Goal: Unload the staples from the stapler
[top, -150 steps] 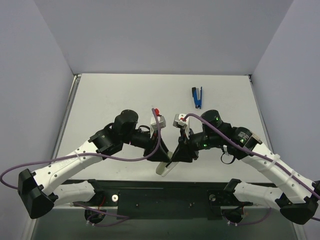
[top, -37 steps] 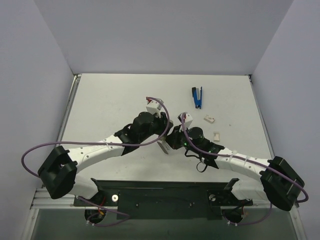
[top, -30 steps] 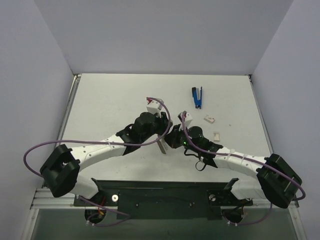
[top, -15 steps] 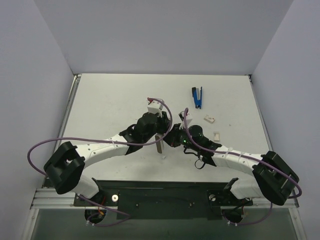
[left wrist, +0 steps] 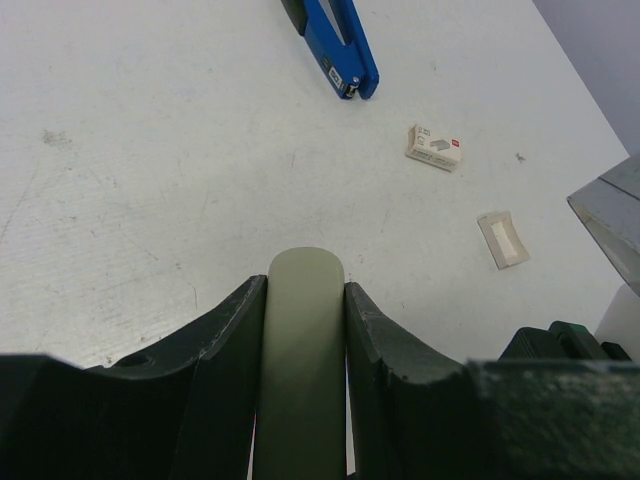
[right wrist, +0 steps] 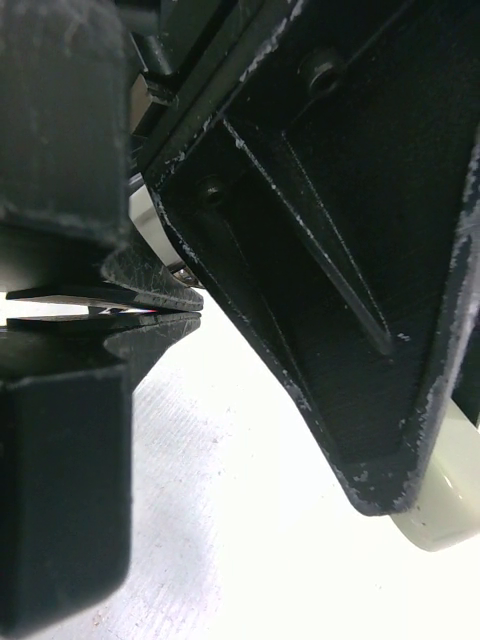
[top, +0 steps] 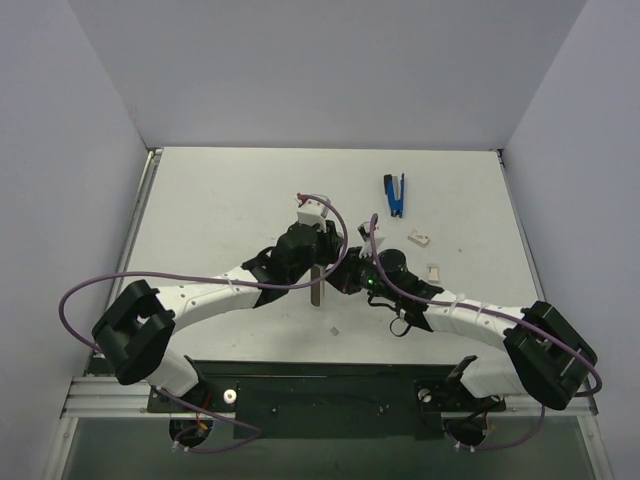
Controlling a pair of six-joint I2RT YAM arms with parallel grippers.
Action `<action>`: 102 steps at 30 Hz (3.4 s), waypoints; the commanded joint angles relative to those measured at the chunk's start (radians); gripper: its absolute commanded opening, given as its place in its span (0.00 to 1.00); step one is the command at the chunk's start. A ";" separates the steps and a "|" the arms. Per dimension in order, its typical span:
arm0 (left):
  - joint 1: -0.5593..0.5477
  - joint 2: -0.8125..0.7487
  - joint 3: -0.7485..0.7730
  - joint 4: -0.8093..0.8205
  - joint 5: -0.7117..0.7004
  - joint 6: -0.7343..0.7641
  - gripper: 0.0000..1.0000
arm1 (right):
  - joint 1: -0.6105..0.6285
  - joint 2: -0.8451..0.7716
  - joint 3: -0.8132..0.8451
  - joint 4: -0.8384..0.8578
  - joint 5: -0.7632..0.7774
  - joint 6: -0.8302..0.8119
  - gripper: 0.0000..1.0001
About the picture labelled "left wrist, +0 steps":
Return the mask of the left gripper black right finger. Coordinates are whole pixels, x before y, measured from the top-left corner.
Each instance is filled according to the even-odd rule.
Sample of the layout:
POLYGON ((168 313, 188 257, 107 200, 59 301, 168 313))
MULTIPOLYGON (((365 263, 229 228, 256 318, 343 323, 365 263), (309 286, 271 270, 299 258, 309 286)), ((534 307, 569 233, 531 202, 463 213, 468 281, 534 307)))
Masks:
POLYGON ((635 479, 639 366, 582 325, 456 362, 345 287, 359 479, 635 479))

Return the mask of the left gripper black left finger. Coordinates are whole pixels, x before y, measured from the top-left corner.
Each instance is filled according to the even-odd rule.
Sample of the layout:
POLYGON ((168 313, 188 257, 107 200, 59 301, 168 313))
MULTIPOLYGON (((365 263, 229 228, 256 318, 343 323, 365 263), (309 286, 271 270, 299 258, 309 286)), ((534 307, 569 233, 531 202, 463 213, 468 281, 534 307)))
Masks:
POLYGON ((1 359, 5 479, 242 479, 267 279, 109 367, 1 359))

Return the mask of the beige stapler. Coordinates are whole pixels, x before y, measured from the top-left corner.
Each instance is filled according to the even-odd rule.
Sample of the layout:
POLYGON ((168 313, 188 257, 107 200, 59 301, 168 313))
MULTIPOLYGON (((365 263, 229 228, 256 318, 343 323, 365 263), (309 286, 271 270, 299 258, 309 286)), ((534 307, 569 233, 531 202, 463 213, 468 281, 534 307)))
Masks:
POLYGON ((292 248, 269 267, 255 479, 346 476, 344 287, 324 249, 292 248))

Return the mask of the blue stapler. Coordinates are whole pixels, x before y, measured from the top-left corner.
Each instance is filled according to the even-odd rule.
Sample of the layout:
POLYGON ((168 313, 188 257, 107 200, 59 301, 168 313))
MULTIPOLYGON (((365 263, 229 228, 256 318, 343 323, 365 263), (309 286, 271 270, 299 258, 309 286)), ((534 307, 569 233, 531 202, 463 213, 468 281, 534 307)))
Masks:
POLYGON ((329 1, 342 39, 320 1, 283 0, 282 5, 336 94, 341 99, 352 99, 356 93, 370 99, 378 87, 379 72, 354 2, 329 1))

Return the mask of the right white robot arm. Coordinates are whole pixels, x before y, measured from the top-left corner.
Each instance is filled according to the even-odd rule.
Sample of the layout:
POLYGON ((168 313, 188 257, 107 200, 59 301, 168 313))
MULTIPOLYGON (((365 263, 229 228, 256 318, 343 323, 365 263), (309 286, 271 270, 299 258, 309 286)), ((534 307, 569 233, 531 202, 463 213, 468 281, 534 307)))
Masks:
POLYGON ((600 174, 567 198, 569 208, 594 242, 580 264, 585 284, 612 288, 594 330, 564 319, 545 329, 522 327, 504 359, 639 362, 639 155, 600 174))

